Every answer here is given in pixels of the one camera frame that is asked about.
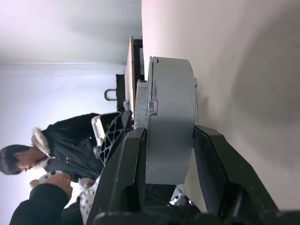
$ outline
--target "gray plastic housing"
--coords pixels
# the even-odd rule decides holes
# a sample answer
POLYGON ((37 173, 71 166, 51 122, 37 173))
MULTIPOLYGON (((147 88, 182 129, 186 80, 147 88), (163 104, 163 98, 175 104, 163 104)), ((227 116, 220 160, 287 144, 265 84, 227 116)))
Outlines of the gray plastic housing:
POLYGON ((138 82, 135 101, 135 129, 147 129, 146 183, 184 183, 193 148, 196 87, 188 60, 150 58, 148 82, 138 82))

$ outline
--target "black jacket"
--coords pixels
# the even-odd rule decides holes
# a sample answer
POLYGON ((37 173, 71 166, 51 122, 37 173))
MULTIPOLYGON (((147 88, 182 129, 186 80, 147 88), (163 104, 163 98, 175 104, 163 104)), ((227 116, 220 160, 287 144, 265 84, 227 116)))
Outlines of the black jacket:
POLYGON ((60 225, 83 225, 83 217, 80 212, 80 197, 77 198, 75 203, 62 211, 60 225))
POLYGON ((46 130, 36 128, 32 143, 48 156, 39 166, 47 172, 61 170, 73 182, 78 182, 80 177, 99 176, 103 166, 93 153, 97 142, 91 124, 97 115, 91 113, 59 121, 46 130))
POLYGON ((15 210, 10 225, 63 225, 61 212, 68 201, 68 195, 60 187, 38 185, 31 191, 29 200, 15 210))

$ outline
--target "metal handle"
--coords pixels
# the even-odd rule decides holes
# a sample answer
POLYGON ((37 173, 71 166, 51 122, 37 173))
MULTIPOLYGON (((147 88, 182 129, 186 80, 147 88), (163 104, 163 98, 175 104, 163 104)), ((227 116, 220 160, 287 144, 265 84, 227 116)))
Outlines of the metal handle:
POLYGON ((116 98, 109 98, 107 96, 107 93, 110 92, 110 91, 115 91, 117 93, 117 89, 107 89, 105 92, 104 92, 104 98, 106 101, 117 101, 116 98))

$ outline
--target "hand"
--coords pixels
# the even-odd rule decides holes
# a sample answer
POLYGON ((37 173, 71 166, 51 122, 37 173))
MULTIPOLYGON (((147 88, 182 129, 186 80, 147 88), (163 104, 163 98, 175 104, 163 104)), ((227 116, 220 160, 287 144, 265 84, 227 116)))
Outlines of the hand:
POLYGON ((73 188, 71 187, 71 177, 64 173, 58 173, 54 176, 49 177, 44 184, 54 184, 63 189, 69 199, 72 197, 73 188))

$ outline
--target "white wall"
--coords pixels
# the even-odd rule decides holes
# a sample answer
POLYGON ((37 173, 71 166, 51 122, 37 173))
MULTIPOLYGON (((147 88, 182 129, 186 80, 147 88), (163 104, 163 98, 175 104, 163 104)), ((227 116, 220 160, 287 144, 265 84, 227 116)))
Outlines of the white wall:
MULTIPOLYGON (((103 64, 0 64, 0 148, 30 145, 34 127, 85 113, 109 113, 116 102, 104 99, 115 88, 114 74, 124 67, 103 64)), ((44 170, 18 176, 0 173, 0 224, 8 224, 18 204, 30 193, 29 182, 44 170)), ((79 190, 75 188, 74 202, 79 190)))
POLYGON ((142 27, 145 68, 149 56, 189 60, 199 123, 225 135, 278 207, 299 209, 300 1, 143 0, 142 27))
POLYGON ((141 0, 0 0, 0 62, 126 64, 141 0))

